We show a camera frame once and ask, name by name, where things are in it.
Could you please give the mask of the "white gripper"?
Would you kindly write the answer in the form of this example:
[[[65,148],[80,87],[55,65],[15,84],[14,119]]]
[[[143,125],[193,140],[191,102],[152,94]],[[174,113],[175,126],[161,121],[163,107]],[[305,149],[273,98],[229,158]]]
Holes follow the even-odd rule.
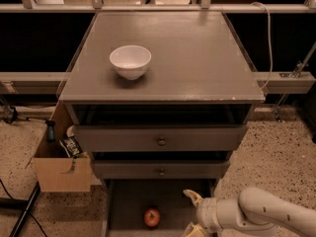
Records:
[[[181,237],[204,237],[204,231],[206,233],[215,233],[219,227],[216,215],[217,200],[214,197],[202,198],[197,192],[192,190],[183,190],[183,194],[197,208],[197,221],[199,224],[191,222]]]

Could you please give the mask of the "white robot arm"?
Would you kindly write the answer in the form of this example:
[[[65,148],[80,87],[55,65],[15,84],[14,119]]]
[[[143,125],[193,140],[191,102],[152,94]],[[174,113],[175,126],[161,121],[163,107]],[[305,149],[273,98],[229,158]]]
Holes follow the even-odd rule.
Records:
[[[197,224],[190,223],[182,237],[210,237],[226,229],[271,237],[283,227],[300,237],[316,237],[316,211],[285,201],[264,190],[247,188],[237,198],[201,197],[183,190],[196,208]]]

